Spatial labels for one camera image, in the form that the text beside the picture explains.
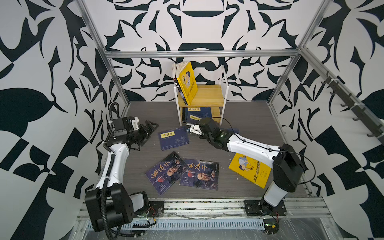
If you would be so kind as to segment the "dark portrait book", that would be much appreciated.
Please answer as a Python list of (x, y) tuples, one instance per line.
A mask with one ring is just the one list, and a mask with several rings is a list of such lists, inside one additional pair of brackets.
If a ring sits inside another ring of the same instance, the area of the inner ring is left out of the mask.
[(188, 169), (187, 163), (176, 152), (170, 153), (163, 160), (145, 172), (146, 177), (163, 195)]
[(217, 191), (219, 188), (218, 162), (185, 159), (187, 171), (180, 179), (180, 186)]

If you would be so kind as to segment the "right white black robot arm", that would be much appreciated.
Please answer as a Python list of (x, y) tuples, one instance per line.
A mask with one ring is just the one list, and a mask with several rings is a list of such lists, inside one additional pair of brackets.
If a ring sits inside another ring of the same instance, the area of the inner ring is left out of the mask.
[(190, 132), (219, 150), (242, 154), (273, 170), (274, 180), (259, 202), (260, 215), (274, 213), (286, 195), (295, 192), (301, 184), (300, 179), (305, 171), (305, 165), (300, 159), (303, 155), (294, 152), (288, 144), (279, 147), (247, 139), (234, 130), (221, 129), (212, 118), (198, 120), (190, 126)]

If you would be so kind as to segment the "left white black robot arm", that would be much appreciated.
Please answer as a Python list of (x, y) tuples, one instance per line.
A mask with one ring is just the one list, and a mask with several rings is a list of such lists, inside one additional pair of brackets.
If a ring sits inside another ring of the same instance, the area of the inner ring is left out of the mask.
[(107, 160), (97, 185), (86, 192), (85, 204), (95, 232), (105, 232), (109, 240), (118, 237), (138, 238), (156, 221), (147, 222), (142, 231), (123, 233), (123, 225), (132, 222), (134, 216), (144, 216), (150, 206), (145, 192), (128, 194), (123, 186), (125, 166), (131, 151), (140, 151), (150, 139), (158, 124), (139, 123), (137, 117), (111, 119), (107, 138), (102, 142), (107, 150)]

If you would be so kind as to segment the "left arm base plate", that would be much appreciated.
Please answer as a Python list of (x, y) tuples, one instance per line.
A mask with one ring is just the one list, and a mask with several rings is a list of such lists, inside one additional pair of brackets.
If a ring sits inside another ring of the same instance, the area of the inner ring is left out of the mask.
[(156, 218), (164, 213), (164, 208), (164, 201), (149, 201), (141, 209), (135, 211), (135, 216)]

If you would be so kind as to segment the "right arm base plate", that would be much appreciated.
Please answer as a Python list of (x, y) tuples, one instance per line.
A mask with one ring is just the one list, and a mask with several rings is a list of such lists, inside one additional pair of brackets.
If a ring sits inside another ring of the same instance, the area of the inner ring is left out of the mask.
[(248, 217), (254, 216), (285, 216), (287, 208), (283, 201), (273, 207), (264, 200), (244, 200), (245, 212)]

